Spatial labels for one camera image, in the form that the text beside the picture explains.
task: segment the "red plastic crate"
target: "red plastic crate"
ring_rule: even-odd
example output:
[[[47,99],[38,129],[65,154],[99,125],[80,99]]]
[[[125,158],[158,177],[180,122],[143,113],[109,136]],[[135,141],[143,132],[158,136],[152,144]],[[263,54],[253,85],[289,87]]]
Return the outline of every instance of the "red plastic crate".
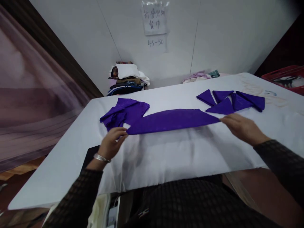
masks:
[[[295,88],[286,88],[282,84],[273,81],[274,79],[280,79],[282,77],[290,77],[290,76],[301,76],[302,78],[304,78],[304,67],[296,66],[296,65],[284,67],[280,70],[276,70],[268,74],[264,74],[262,78],[278,86],[281,86],[285,89],[288,89],[292,92],[295,92],[300,95],[304,95],[304,85]]]

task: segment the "bracelet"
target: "bracelet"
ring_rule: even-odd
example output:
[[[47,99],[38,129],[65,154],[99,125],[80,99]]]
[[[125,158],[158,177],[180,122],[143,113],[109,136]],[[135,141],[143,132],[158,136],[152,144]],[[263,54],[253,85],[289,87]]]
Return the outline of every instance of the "bracelet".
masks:
[[[106,162],[106,163],[110,163],[111,162],[111,160],[105,159],[103,156],[100,156],[98,153],[94,154],[94,158],[97,159],[97,160]]]

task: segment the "person's hand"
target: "person's hand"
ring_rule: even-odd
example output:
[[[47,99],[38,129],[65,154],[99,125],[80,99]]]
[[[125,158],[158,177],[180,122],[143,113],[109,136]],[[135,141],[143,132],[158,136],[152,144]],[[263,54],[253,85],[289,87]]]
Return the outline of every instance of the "person's hand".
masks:
[[[220,119],[229,130],[240,140],[254,146],[264,143],[271,138],[263,134],[258,126],[251,120],[239,114],[230,114]]]
[[[119,151],[121,144],[124,142],[126,137],[128,137],[126,130],[127,129],[123,127],[112,128],[102,140],[98,154],[108,160],[114,158]]]

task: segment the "white tablecloth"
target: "white tablecloth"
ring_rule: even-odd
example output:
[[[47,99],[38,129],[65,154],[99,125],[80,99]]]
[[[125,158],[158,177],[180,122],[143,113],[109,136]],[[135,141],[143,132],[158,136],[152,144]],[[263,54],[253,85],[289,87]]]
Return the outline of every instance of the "white tablecloth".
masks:
[[[248,73],[93,99],[9,205],[9,209],[48,207],[60,201],[78,177],[87,150],[107,131],[99,122],[118,97],[150,104],[145,115],[169,109],[201,109],[206,89],[265,96],[263,113],[239,111],[261,130],[304,156],[304,97]],[[120,192],[167,181],[263,167],[265,163],[223,123],[199,128],[129,136],[104,169],[99,193]]]

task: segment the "sheer curtain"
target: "sheer curtain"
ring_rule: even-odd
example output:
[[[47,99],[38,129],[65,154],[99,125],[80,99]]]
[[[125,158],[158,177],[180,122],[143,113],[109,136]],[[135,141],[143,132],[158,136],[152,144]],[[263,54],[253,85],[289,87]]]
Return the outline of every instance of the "sheer curtain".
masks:
[[[48,154],[89,102],[0,6],[0,172]]]

